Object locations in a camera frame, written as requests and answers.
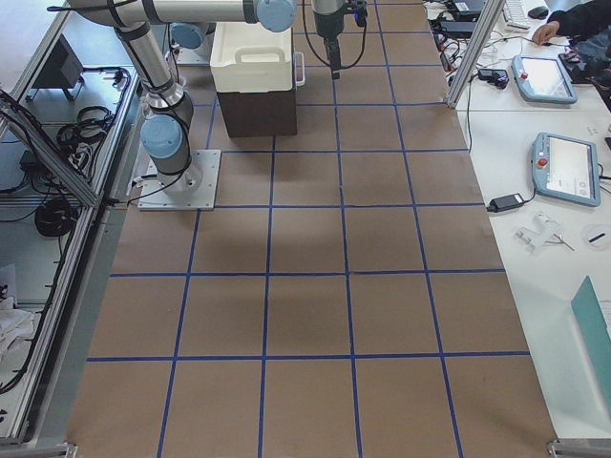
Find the person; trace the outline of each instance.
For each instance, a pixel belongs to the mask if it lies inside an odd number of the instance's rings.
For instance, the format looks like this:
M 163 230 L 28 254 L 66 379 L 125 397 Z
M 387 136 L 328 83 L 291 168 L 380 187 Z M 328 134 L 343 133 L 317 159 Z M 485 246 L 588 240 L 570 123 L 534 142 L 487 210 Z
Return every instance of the person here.
M 609 25 L 611 1 L 591 0 L 567 11 L 554 11 L 547 24 L 535 31 L 533 41 L 542 45 L 557 35 L 570 36 L 575 42 L 585 41 L 608 29 Z

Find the person's arm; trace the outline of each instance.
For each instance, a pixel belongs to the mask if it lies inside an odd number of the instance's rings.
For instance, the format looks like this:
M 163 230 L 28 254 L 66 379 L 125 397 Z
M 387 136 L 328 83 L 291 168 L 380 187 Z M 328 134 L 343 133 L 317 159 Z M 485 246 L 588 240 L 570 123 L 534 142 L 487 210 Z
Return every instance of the person's arm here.
M 586 39 L 611 25 L 611 0 L 592 0 L 568 11 L 554 11 L 547 22 L 559 23 L 557 35 Z

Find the keyboard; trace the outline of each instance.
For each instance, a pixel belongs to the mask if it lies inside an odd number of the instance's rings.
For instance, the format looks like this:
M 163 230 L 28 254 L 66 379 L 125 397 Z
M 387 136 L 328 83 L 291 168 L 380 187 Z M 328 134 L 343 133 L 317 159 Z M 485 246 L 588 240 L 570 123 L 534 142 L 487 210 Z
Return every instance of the keyboard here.
M 505 0 L 503 19 L 506 30 L 525 32 L 531 28 L 530 22 L 524 15 L 521 0 Z

